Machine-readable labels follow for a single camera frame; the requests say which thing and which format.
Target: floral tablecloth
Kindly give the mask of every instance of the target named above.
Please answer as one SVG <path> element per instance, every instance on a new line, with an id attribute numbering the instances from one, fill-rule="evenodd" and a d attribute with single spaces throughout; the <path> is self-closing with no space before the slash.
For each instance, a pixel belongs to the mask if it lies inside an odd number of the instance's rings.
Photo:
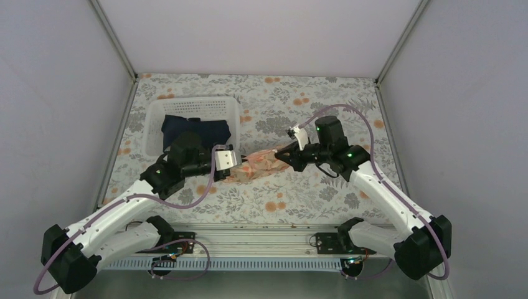
<path id="1" fill-rule="evenodd" d="M 167 98 L 236 98 L 240 105 L 242 154 L 291 143 L 285 131 L 290 125 L 304 122 L 327 105 L 351 103 L 374 129 L 376 161 L 399 184 L 374 87 L 368 78 L 142 74 L 105 203 L 126 190 L 154 162 L 141 154 L 144 119 L 152 101 Z M 327 115 L 339 117 L 350 144 L 369 149 L 367 128 L 356 114 L 332 109 Z M 314 126 L 306 129 L 316 141 Z M 188 178 L 185 187 L 167 201 L 189 204 L 203 194 L 206 184 L 205 176 Z M 339 224 L 354 216 L 373 224 L 388 223 L 361 190 L 342 178 L 325 176 L 313 165 L 302 173 L 290 168 L 248 184 L 218 182 L 193 209 L 159 205 L 138 220 L 154 214 L 172 223 Z"/>

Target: orange patterned cloth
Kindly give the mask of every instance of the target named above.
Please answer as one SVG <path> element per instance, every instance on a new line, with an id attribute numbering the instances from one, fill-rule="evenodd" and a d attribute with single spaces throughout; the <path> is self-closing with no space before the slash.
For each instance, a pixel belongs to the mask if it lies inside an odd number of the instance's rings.
<path id="1" fill-rule="evenodd" d="M 283 171 L 289 167 L 288 164 L 275 158 L 275 153 L 284 146 L 276 146 L 272 149 L 264 149 L 246 156 L 246 162 L 239 167 L 231 169 L 231 176 L 225 179 L 225 183 L 246 183 L 258 178 L 264 178 Z"/>

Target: white wall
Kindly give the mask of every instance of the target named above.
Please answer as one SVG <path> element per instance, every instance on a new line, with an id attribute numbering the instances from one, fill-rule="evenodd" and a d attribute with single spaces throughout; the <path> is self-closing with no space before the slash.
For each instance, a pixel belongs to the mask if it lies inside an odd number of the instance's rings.
<path id="1" fill-rule="evenodd" d="M 419 0 L 100 0 L 137 72 L 375 78 Z"/>
<path id="2" fill-rule="evenodd" d="M 88 1 L 4 1 L 0 40 L 0 297 L 32 298 L 42 234 L 95 202 L 131 81 Z"/>
<path id="3" fill-rule="evenodd" d="M 457 298 L 528 298 L 528 2 L 432 1 L 382 82 L 410 193 L 453 223 Z"/>

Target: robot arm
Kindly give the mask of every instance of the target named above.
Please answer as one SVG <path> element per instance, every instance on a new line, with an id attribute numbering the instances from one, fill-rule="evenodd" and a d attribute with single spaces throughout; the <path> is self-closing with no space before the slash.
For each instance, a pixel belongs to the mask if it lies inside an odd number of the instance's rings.
<path id="1" fill-rule="evenodd" d="M 382 229 L 361 218 L 353 218 L 338 227 L 339 240 L 346 252 L 356 247 L 368 248 L 394 259 L 410 278 L 418 280 L 442 263 L 440 249 L 433 241 L 420 217 L 429 221 L 447 257 L 451 251 L 451 223 L 444 216 L 433 217 L 405 195 L 385 174 L 377 175 L 370 154 L 361 146 L 350 146 L 341 122 L 335 116 L 324 116 L 315 121 L 319 143 L 309 143 L 298 126 L 288 134 L 296 142 L 283 148 L 276 158 L 288 163 L 295 171 L 303 171 L 308 164 L 327 163 L 346 181 L 365 192 L 387 215 L 396 230 Z M 400 200 L 389 188 L 397 192 Z"/>
<path id="2" fill-rule="evenodd" d="M 216 146 L 212 154 L 201 147 L 196 134 L 182 134 L 171 145 L 170 152 L 160 156 L 112 203 L 65 229 L 58 225 L 50 227 L 44 233 L 42 264 L 46 266 L 52 260 L 46 267 L 65 293 L 80 290 L 109 263 L 174 240 L 174 230 L 160 216 L 116 234 L 119 229 L 182 189 L 186 177 L 212 173 L 214 180 L 219 181 L 229 176 L 229 168 L 239 163 L 240 157 L 232 147 Z M 52 259 L 63 246 L 61 253 Z"/>

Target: laundry basket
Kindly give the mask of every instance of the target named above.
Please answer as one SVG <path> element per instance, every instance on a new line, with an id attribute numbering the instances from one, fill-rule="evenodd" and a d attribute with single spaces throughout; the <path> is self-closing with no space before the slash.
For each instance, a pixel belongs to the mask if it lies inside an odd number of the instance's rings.
<path id="1" fill-rule="evenodd" d="M 231 137 L 228 145 L 235 150 L 240 146 L 240 112 L 233 97 L 172 98 L 153 101 L 148 109 L 143 130 L 142 151 L 147 158 L 163 154 L 161 125 L 165 115 L 184 118 L 199 117 L 201 120 L 225 120 Z"/>

